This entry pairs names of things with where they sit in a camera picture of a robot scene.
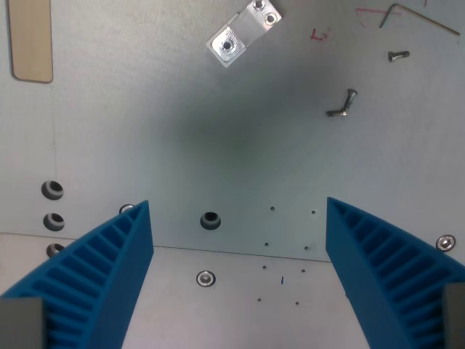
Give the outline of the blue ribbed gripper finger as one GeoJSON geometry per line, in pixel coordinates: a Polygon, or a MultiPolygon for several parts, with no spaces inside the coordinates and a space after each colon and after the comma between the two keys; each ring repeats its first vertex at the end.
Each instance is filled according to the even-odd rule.
{"type": "Polygon", "coordinates": [[[44,301],[48,348],[121,348],[152,257],[143,201],[66,246],[2,297],[44,301]]]}
{"type": "Polygon", "coordinates": [[[371,348],[444,348],[442,294],[464,266],[379,217],[327,200],[325,249],[371,348]]]}

